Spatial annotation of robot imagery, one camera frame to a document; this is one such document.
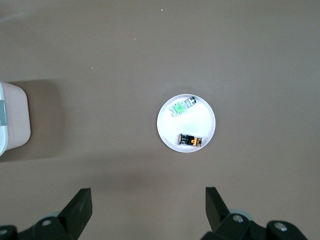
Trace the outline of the green push-button switch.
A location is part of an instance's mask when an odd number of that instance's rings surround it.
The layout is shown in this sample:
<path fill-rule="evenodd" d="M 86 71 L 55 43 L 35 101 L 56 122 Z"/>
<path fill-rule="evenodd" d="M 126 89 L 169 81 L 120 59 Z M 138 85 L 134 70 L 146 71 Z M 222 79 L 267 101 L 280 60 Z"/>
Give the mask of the green push-button switch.
<path fill-rule="evenodd" d="M 191 96 L 185 100 L 181 100 L 173 104 L 169 110 L 173 117 L 177 117 L 185 113 L 189 108 L 193 107 L 197 103 L 194 96 Z"/>

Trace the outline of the orange push-button switch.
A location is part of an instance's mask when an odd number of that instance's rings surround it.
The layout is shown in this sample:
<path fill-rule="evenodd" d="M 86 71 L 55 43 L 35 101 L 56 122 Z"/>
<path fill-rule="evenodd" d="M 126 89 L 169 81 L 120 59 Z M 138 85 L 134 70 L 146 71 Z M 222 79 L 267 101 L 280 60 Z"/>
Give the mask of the orange push-button switch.
<path fill-rule="evenodd" d="M 179 134 L 178 136 L 179 145 L 188 145 L 194 147 L 200 147 L 202 145 L 202 138 L 193 135 Z"/>

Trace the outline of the white lidded storage box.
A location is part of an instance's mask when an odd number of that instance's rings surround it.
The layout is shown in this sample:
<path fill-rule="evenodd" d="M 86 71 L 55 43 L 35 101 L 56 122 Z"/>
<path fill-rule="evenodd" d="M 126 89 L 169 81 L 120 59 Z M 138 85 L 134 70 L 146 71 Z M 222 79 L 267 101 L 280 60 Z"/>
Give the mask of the white lidded storage box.
<path fill-rule="evenodd" d="M 0 81 L 0 156 L 21 147 L 31 136 L 28 98 L 25 91 Z"/>

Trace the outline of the pink round plate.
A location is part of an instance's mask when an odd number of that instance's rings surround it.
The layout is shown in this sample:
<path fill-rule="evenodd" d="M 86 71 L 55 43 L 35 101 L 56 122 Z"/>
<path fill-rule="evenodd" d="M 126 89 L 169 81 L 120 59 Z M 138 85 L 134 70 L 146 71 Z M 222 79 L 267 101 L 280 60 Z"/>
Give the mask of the pink round plate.
<path fill-rule="evenodd" d="M 173 116 L 169 108 L 179 101 L 195 97 L 197 103 L 179 116 Z M 163 143 L 180 153 L 192 153 L 205 147 L 216 129 L 216 116 L 211 106 L 194 94 L 180 94 L 167 100 L 160 108 L 156 121 L 157 132 Z M 202 138 L 200 147 L 178 144 L 179 134 Z"/>

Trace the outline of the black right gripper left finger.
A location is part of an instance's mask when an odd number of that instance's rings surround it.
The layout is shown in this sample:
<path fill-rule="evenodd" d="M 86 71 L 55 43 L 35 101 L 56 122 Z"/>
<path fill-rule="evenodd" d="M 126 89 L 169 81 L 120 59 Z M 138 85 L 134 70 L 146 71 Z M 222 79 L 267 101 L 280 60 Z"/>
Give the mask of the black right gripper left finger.
<path fill-rule="evenodd" d="M 17 240 L 78 240 L 93 214 L 90 188 L 82 188 L 57 216 L 19 232 Z"/>

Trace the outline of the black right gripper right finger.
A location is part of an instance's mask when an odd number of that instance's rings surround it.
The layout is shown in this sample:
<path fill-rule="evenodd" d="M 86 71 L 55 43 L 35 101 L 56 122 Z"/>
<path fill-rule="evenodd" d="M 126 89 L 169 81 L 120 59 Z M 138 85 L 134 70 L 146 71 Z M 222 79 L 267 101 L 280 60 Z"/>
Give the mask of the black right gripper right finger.
<path fill-rule="evenodd" d="M 267 232 L 244 214 L 232 213 L 215 187 L 205 188 L 205 212 L 211 227 L 200 240 L 267 240 Z"/>

